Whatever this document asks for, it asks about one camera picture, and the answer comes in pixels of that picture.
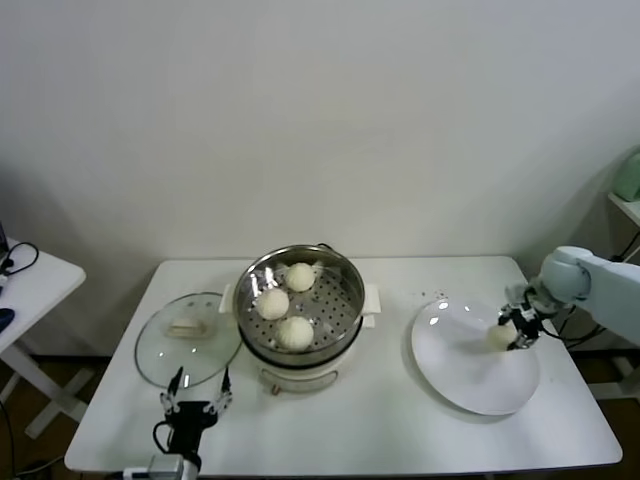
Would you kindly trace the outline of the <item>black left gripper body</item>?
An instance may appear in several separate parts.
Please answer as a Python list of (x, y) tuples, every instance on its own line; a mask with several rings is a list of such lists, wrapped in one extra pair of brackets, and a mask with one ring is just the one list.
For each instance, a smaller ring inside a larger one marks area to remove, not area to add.
[(219, 408), (207, 401), (163, 401), (164, 422), (170, 433), (164, 453), (198, 453), (205, 430), (215, 426)]

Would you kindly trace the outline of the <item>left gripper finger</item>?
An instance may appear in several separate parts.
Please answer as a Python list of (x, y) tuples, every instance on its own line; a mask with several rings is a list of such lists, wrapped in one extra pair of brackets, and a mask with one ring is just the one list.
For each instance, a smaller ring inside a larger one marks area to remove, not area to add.
[(232, 400), (231, 377), (229, 368), (226, 367), (219, 394), (214, 401), (209, 403), (207, 413), (210, 415), (222, 415), (230, 407)]
[(169, 381), (167, 389), (160, 394), (160, 402), (165, 415), (172, 415), (179, 411), (176, 395), (181, 385), (183, 368), (180, 367)]

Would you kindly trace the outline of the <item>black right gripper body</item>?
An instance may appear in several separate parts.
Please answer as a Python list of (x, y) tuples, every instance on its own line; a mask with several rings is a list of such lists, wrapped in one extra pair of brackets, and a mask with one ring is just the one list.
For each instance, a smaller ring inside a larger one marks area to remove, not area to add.
[(521, 332), (524, 335), (539, 335), (543, 330), (539, 312), (528, 301), (523, 301), (519, 309), (523, 320)]

